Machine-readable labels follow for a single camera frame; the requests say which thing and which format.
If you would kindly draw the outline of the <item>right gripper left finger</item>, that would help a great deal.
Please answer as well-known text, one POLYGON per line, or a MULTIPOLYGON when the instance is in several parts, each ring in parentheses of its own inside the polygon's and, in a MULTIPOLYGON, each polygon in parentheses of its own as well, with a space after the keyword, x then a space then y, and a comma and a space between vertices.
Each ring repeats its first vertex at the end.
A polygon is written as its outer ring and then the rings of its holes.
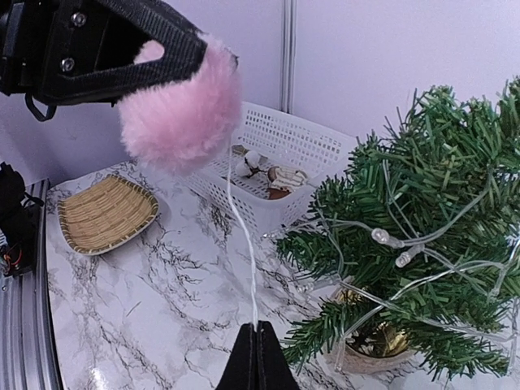
POLYGON ((256 333, 253 324, 243 324, 237 334, 217 390, 256 388, 256 333))

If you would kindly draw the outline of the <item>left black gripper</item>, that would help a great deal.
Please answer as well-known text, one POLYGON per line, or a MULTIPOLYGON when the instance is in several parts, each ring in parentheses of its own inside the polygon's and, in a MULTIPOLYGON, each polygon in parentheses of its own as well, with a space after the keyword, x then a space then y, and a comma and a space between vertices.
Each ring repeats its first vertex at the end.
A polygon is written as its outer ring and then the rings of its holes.
MULTIPOLYGON (((207 35, 163 1, 97 1, 110 16, 117 16, 147 37, 166 45, 161 58, 77 76, 56 75, 52 104, 73 106, 117 101, 139 89, 190 79, 202 66, 207 35), (171 46, 186 40, 179 46, 171 46)), ((1 2, 1 94, 32 94, 51 100, 40 91, 52 30, 59 21, 68 26, 64 11, 77 11, 76 1, 1 2)))

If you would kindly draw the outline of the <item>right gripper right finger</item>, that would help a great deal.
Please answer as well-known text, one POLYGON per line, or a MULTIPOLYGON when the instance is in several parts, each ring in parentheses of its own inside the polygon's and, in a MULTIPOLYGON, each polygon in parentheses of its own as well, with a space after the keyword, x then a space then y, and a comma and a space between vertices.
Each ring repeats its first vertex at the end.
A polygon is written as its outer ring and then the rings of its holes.
POLYGON ((289 369, 272 325, 259 321, 256 331, 255 388, 260 390, 299 390, 289 369))

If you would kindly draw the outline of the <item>pink pompom ornament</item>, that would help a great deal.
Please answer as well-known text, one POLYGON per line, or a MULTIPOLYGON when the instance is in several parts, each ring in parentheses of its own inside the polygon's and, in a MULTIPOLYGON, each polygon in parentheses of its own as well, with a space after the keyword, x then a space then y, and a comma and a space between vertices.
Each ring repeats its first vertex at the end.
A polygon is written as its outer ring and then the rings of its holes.
POLYGON ((183 176, 211 162, 241 121, 236 56, 209 34, 199 38, 206 50, 192 76, 139 89, 118 105, 127 153, 149 167, 183 176))

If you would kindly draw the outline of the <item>small green christmas tree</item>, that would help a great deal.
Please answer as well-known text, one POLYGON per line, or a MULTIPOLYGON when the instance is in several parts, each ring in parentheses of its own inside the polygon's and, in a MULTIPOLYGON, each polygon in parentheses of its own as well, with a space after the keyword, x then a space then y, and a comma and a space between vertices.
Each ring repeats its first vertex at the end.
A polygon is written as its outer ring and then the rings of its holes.
POLYGON ((360 141, 314 191, 277 253, 339 296, 284 340, 301 366, 341 346, 382 354, 395 336, 434 376, 506 375, 519 303, 519 82, 496 102, 449 86, 416 93, 388 137, 360 141))

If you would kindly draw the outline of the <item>white plastic basket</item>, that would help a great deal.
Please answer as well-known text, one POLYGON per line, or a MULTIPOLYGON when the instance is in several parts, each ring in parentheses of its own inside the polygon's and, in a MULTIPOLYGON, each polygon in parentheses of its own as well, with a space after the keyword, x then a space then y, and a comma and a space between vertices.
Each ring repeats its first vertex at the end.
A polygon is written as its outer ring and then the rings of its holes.
POLYGON ((260 236, 305 215, 315 188, 327 177, 343 173, 357 140, 317 123, 245 102, 231 144, 258 152, 264 170, 291 167, 309 177, 305 186, 287 197, 269 200, 267 176, 238 176, 235 166, 244 156, 224 150, 207 166, 182 179, 188 188, 227 214, 238 209, 249 231, 260 236))

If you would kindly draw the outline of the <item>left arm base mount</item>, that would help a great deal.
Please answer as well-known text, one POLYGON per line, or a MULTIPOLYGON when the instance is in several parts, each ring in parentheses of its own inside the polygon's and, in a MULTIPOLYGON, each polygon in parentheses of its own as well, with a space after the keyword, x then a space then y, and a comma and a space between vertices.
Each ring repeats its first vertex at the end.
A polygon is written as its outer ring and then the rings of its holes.
POLYGON ((31 271, 38 255, 38 233, 44 202, 30 195, 22 175, 1 163, 1 269, 4 276, 31 271))

